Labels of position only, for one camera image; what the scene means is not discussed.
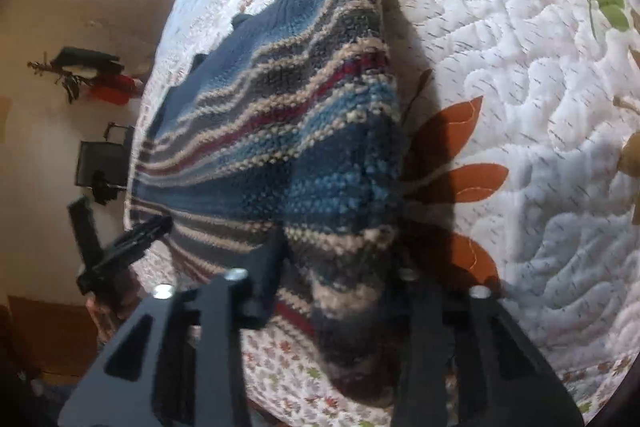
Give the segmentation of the person's left hand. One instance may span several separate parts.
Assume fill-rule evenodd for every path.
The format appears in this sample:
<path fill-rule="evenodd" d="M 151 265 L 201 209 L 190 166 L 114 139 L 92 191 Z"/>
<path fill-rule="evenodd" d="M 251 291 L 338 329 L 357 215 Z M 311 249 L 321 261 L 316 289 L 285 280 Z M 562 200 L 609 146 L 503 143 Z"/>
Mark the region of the person's left hand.
<path fill-rule="evenodd" d="M 86 300 L 87 311 L 93 324 L 96 325 L 96 338 L 100 347 L 112 339 L 120 325 L 129 319 L 144 297 L 144 290 L 134 271 L 128 270 L 122 273 L 122 276 L 124 289 L 120 293 L 119 302 L 115 308 L 93 294 L 89 294 Z"/>

